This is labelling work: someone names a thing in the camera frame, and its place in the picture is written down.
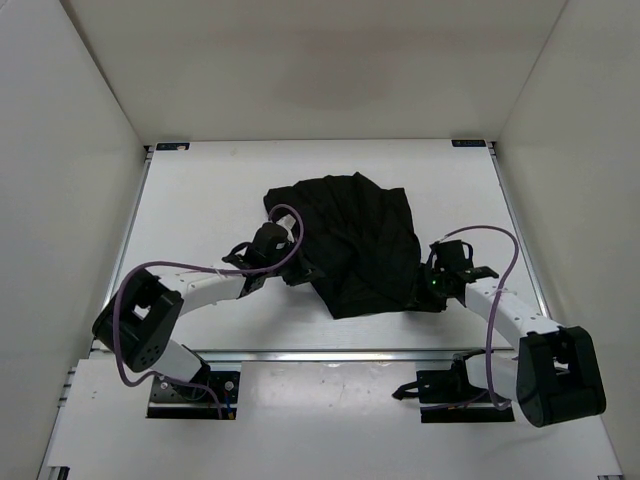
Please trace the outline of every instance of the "black cloth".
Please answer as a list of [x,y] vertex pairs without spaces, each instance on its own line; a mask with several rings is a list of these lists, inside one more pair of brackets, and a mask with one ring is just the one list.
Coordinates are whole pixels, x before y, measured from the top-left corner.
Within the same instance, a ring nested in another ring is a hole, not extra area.
[[327,176],[264,197],[267,211],[280,203],[302,217],[301,249],[325,274],[312,285],[334,318],[434,311],[416,301],[420,242],[404,189],[382,189],[360,173]]

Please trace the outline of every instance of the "wall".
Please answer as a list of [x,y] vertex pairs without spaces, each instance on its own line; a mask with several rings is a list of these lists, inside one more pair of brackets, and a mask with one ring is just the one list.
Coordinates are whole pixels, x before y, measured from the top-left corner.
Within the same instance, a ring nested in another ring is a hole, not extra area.
[[143,141],[495,139],[565,0],[63,0]]
[[0,7],[0,146],[0,478],[30,479],[144,158],[57,1]]
[[604,415],[640,478],[640,3],[571,0],[500,136],[555,315],[593,335]]

